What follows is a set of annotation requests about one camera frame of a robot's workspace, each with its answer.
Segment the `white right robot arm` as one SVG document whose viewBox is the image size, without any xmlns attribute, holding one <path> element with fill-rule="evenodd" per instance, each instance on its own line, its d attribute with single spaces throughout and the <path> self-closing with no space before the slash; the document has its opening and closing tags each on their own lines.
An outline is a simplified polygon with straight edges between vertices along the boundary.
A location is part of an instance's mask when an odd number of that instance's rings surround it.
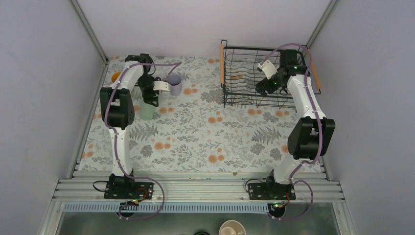
<svg viewBox="0 0 415 235">
<path fill-rule="evenodd" d="M 335 129 L 334 120 L 327 118 L 318 105 L 309 67 L 298 63 L 298 51 L 284 49 L 279 53 L 278 67 L 268 58 L 258 64 L 266 77 L 255 90 L 262 96 L 278 89 L 289 92 L 300 118 L 288 137 L 291 157 L 266 179 L 265 193 L 270 199 L 278 199 L 284 193 L 283 186 L 294 185 L 293 177 L 303 166 L 315 164 L 325 154 Z"/>
</svg>

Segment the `lilac plastic cup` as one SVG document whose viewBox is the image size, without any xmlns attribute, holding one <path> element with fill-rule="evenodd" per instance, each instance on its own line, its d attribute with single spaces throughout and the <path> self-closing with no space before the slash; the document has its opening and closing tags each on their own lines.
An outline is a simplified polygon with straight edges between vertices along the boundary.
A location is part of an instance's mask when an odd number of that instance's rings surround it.
<svg viewBox="0 0 415 235">
<path fill-rule="evenodd" d="M 170 86 L 170 94 L 179 96 L 182 92 L 182 77 L 178 74 L 170 74 L 167 77 L 167 82 Z"/>
</svg>

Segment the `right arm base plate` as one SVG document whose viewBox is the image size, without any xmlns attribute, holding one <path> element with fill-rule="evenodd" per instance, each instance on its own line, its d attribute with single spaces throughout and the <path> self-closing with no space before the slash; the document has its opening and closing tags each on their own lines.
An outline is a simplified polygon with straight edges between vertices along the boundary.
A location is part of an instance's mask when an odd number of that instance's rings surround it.
<svg viewBox="0 0 415 235">
<path fill-rule="evenodd" d="M 248 183 L 250 200 L 296 200 L 292 184 Z"/>
</svg>

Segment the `white patterned mug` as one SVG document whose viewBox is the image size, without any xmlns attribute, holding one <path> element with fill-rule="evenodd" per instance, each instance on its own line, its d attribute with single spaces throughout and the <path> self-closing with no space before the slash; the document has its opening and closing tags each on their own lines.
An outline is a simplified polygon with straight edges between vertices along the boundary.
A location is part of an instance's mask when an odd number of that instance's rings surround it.
<svg viewBox="0 0 415 235">
<path fill-rule="evenodd" d="M 111 77 L 111 82 L 115 83 L 121 75 L 121 71 L 115 72 Z"/>
</svg>

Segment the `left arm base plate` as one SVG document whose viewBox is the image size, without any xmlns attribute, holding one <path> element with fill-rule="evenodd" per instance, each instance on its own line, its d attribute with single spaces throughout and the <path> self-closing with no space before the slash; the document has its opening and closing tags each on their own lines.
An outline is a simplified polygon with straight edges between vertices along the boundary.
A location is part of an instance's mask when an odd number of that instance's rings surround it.
<svg viewBox="0 0 415 235">
<path fill-rule="evenodd" d="M 145 200 L 152 199 L 154 183 L 135 182 L 132 185 L 108 183 L 105 188 L 105 199 Z"/>
</svg>

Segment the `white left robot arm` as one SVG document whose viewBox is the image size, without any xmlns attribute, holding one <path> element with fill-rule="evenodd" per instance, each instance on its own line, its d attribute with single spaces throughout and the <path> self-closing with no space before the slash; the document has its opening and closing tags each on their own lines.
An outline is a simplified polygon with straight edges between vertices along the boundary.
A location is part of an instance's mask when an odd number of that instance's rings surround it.
<svg viewBox="0 0 415 235">
<path fill-rule="evenodd" d="M 109 129 L 113 145 L 113 169 L 108 181 L 108 192 L 130 198 L 136 193 L 136 184 L 129 156 L 130 126 L 135 120 L 131 92 L 139 87 L 142 102 L 154 109 L 159 104 L 159 92 L 154 89 L 154 78 L 149 72 L 154 63 L 149 54 L 128 55 L 122 71 L 112 84 L 100 90 L 102 119 Z"/>
</svg>

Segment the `mint green plastic cup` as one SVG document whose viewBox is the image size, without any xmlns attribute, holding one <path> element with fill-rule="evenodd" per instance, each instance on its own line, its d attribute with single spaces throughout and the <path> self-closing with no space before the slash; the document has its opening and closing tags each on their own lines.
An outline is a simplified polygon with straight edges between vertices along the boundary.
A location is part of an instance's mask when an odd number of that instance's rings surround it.
<svg viewBox="0 0 415 235">
<path fill-rule="evenodd" d="M 140 115 L 139 115 L 140 119 L 142 119 L 142 120 L 152 120 L 155 110 L 156 110 L 155 106 L 153 106 L 151 104 L 147 104 L 147 103 L 142 103 L 141 104 Z"/>
</svg>

